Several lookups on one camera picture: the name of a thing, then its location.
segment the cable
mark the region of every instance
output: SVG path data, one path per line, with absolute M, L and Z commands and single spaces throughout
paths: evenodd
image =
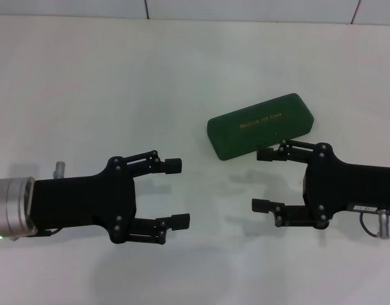
M 360 220 L 361 227 L 363 228 L 363 230 L 366 231 L 367 234 L 369 234 L 371 237 L 375 237 L 375 238 L 378 237 L 377 234 L 374 234 L 374 233 L 370 232 L 369 229 L 367 229 L 365 223 L 363 222 L 363 213 L 360 213 L 359 220 Z
M 62 228 L 60 228 L 60 229 L 56 229 L 56 230 L 54 230 L 54 231 L 51 231 L 51 236 L 53 236 L 54 234 L 57 234 L 59 231 L 61 231 L 62 230 Z

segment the tile grout line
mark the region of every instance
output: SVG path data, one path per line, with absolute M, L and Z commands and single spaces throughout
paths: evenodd
M 353 24 L 354 19 L 356 19 L 356 15 L 357 15 L 357 13 L 358 13 L 360 4 L 361 4 L 361 0 L 359 0 L 359 2 L 358 2 L 358 5 L 357 5 L 357 7 L 356 7 L 356 10 L 354 11 L 353 18 L 352 18 L 352 21 L 351 21 L 350 24 Z
M 149 16 L 149 7 L 147 5 L 147 0 L 144 0 L 144 5 L 145 5 L 145 14 L 147 15 L 147 19 L 150 19 Z

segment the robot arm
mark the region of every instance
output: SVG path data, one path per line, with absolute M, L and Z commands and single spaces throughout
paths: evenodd
M 113 157 L 102 172 L 90 177 L 63 178 L 63 171 L 56 170 L 50 180 L 0 179 L 0 236 L 51 236 L 65 227 L 98 225 L 107 230 L 113 243 L 162 245 L 168 229 L 189 227 L 189 214 L 155 220 L 135 218 L 133 178 L 180 173 L 181 169 L 181 159 L 162 162 L 158 152 L 151 151 Z
M 339 160 L 327 143 L 308 144 L 282 141 L 278 150 L 264 149 L 257 153 L 259 161 L 296 161 L 307 163 L 304 177 L 304 206 L 288 206 L 268 200 L 253 199 L 254 212 L 272 212 L 275 225 L 328 227 L 339 211 L 378 214 L 380 229 L 376 236 L 389 238 L 390 168 L 352 165 Z

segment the wall tile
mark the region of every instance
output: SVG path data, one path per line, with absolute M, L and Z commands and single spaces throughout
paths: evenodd
M 150 19 L 349 24 L 358 0 L 147 0 Z
M 390 25 L 390 0 L 362 0 L 354 24 Z
M 0 0 L 0 14 L 147 18 L 144 0 Z

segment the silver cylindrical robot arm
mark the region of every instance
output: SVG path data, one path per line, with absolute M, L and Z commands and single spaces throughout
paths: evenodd
M 17 239 L 36 229 L 30 219 L 32 177 L 0 179 L 0 236 Z

